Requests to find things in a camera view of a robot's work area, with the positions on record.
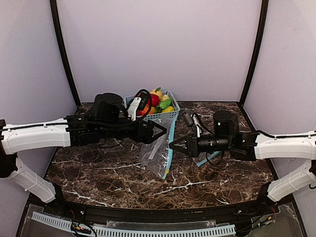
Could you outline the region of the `clear zip top bag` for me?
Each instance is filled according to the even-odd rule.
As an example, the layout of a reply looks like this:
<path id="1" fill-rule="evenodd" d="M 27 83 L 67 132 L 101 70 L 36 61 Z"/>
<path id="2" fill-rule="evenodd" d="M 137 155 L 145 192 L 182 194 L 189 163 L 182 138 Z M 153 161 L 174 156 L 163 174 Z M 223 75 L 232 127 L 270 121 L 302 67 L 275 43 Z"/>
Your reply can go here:
<path id="1" fill-rule="evenodd" d="M 174 140 L 176 121 L 177 118 L 155 119 L 154 122 L 167 129 L 166 134 L 151 144 L 143 144 L 140 150 L 138 161 L 162 180 L 166 179 L 172 163 L 173 150 L 169 143 Z"/>

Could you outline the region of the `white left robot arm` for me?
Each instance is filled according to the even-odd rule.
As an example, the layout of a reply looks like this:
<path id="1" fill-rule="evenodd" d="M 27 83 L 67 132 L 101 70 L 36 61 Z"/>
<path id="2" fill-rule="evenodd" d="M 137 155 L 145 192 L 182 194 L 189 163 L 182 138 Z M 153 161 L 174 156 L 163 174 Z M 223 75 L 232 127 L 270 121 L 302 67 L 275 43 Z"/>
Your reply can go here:
<path id="1" fill-rule="evenodd" d="M 129 107 L 114 93 L 96 95 L 92 108 L 82 115 L 26 125 L 0 121 L 0 176 L 12 180 L 25 191 L 50 203 L 63 197 L 62 191 L 38 176 L 18 157 L 21 151 L 48 147 L 80 147 L 99 143 L 102 139 L 130 139 L 151 144 L 166 134 L 167 129 L 154 121 L 145 121 L 149 112 L 138 113 L 152 106 L 150 93 L 141 89 Z"/>

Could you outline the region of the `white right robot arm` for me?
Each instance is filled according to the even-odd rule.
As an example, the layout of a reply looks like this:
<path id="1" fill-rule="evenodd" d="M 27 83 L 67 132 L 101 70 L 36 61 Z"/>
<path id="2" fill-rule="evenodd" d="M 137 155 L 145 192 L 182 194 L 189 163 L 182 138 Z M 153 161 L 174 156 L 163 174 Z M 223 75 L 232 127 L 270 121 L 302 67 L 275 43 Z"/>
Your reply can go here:
<path id="1" fill-rule="evenodd" d="M 184 136 L 169 147 L 189 157 L 201 153 L 229 152 L 236 160 L 257 161 L 269 158 L 303 158 L 305 162 L 284 177 L 264 184 L 257 197 L 273 204 L 316 181 L 316 133 L 270 135 L 261 130 L 241 132 L 237 115 L 220 110 L 213 114 L 214 133 Z"/>

